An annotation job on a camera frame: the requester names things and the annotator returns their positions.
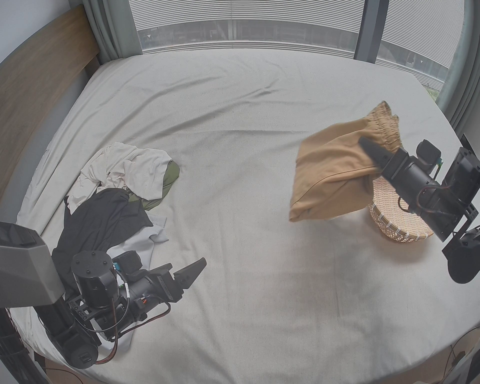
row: wicker basket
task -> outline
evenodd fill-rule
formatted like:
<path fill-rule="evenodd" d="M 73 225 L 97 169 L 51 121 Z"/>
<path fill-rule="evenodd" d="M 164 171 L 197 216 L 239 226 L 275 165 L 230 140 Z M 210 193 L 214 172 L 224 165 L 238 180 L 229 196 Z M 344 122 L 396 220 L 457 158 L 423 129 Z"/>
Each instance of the wicker basket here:
<path fill-rule="evenodd" d="M 403 200 L 400 200 L 400 204 L 407 208 Z M 393 240 L 405 243 L 433 235 L 433 231 L 419 216 L 403 212 L 398 207 L 398 194 L 383 177 L 373 181 L 373 203 L 368 207 L 378 228 Z"/>

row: wooden headboard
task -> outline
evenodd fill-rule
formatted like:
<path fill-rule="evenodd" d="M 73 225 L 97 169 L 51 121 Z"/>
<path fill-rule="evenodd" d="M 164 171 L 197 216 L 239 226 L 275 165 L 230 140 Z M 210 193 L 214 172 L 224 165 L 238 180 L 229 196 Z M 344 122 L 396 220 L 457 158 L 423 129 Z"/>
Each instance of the wooden headboard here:
<path fill-rule="evenodd" d="M 98 52 L 80 5 L 0 63 L 0 198 L 33 131 Z"/>

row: tan pants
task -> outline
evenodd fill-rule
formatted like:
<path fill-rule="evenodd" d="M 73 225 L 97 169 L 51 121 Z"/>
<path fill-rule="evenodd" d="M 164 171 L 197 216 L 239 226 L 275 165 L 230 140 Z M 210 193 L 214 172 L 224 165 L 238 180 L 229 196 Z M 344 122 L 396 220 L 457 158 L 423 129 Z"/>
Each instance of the tan pants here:
<path fill-rule="evenodd" d="M 386 102 L 363 119 L 331 125 L 301 143 L 290 221 L 328 219 L 372 202 L 379 169 L 358 144 L 361 136 L 391 152 L 401 147 L 398 116 Z"/>

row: green garment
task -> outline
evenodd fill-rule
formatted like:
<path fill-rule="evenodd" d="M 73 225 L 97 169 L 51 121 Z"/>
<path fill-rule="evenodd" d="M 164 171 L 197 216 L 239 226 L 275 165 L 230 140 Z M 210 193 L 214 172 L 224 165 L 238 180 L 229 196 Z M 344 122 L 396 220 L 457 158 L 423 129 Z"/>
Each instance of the green garment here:
<path fill-rule="evenodd" d="M 134 194 L 130 189 L 127 188 L 127 192 L 129 195 L 128 201 L 137 201 L 137 200 L 142 200 L 142 205 L 144 206 L 145 211 L 149 211 L 152 208 L 155 208 L 157 205 L 159 205 L 163 198 L 167 195 L 168 191 L 170 191 L 170 188 L 173 184 L 173 182 L 179 178 L 180 175 L 180 167 L 175 163 L 173 160 L 170 161 L 167 165 L 167 170 L 165 171 L 165 175 L 163 176 L 163 188 L 162 188 L 162 198 L 161 199 L 155 199 L 155 200 L 145 200 L 142 199 L 141 197 L 138 197 L 136 194 Z"/>

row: white bed sheet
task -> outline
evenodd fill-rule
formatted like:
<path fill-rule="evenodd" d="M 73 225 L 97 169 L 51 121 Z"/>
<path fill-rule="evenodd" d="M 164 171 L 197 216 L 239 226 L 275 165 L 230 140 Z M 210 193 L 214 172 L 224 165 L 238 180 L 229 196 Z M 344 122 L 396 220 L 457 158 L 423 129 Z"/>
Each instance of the white bed sheet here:
<path fill-rule="evenodd" d="M 87 373 L 121 384 L 368 383 L 419 364 L 477 324 L 480 277 L 454 283 L 437 238 L 389 241 L 366 209 L 288 222 L 301 140 L 382 100 L 400 117 L 410 153 L 427 138 L 450 164 L 459 141 L 404 72 L 260 49 L 100 67 L 42 158 L 19 224 L 53 249 L 62 198 L 99 148 L 163 149 L 181 171 L 152 211 L 168 218 L 170 240 L 155 247 L 151 267 L 208 264 L 171 314 L 134 331 L 127 354 Z M 15 319 L 30 345 L 62 361 L 34 312 L 15 310 Z"/>

